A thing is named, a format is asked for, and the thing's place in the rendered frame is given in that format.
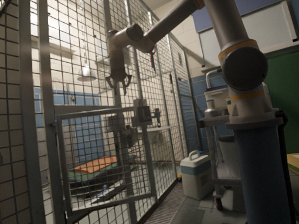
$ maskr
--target green wall panel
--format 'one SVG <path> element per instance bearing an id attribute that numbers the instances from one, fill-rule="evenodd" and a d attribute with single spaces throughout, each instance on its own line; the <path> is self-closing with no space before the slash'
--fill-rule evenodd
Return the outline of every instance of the green wall panel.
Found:
<path id="1" fill-rule="evenodd" d="M 287 153 L 299 152 L 299 52 L 268 60 L 268 85 L 273 107 L 284 110 Z"/>

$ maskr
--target cart wheel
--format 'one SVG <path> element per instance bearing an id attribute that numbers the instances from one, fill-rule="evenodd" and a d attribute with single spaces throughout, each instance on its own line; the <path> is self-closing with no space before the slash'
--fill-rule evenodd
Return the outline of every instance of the cart wheel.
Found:
<path id="1" fill-rule="evenodd" d="M 229 190 L 229 189 L 232 188 L 232 186 L 224 186 L 224 187 L 225 187 L 225 189 L 227 189 L 227 190 Z"/>
<path id="2" fill-rule="evenodd" d="M 223 210 L 223 206 L 222 206 L 221 198 L 216 198 L 216 208 L 217 208 L 218 210 Z"/>

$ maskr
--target utility cart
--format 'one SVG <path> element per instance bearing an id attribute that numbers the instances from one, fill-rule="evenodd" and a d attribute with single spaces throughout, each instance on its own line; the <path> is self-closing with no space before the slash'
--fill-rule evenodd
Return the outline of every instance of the utility cart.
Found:
<path id="1" fill-rule="evenodd" d="M 221 198 L 223 193 L 220 191 L 220 186 L 223 185 L 226 189 L 232 186 L 241 186 L 241 179 L 239 177 L 232 177 L 228 174 L 225 162 L 222 157 L 222 152 L 220 149 L 217 126 L 224 125 L 229 122 L 229 115 L 217 116 L 217 117 L 205 117 L 199 121 L 200 128 L 206 128 L 206 136 L 208 139 L 210 161 L 212 164 L 212 181 L 215 184 L 215 191 L 213 196 L 216 201 L 216 207 L 218 210 L 222 210 Z M 211 128 L 214 130 L 215 141 L 218 159 L 215 158 L 215 150 L 213 146 Z"/>

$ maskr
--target gray floor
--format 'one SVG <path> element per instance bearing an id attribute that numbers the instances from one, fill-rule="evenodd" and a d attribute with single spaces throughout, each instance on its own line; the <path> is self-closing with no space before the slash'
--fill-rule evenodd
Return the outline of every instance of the gray floor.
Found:
<path id="1" fill-rule="evenodd" d="M 299 211 L 299 176 L 290 172 L 295 207 Z M 212 193 L 201 201 L 186 197 L 171 224 L 245 224 L 246 211 L 241 187 L 234 186 L 222 198 L 223 211 L 216 209 Z"/>

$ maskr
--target drain grate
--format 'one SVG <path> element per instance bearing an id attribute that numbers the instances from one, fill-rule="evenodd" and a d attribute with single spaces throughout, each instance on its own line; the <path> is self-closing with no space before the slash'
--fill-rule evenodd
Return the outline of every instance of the drain grate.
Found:
<path id="1" fill-rule="evenodd" d="M 156 208 L 145 224 L 170 224 L 175 214 L 181 207 L 185 195 L 178 182 L 162 203 Z"/>

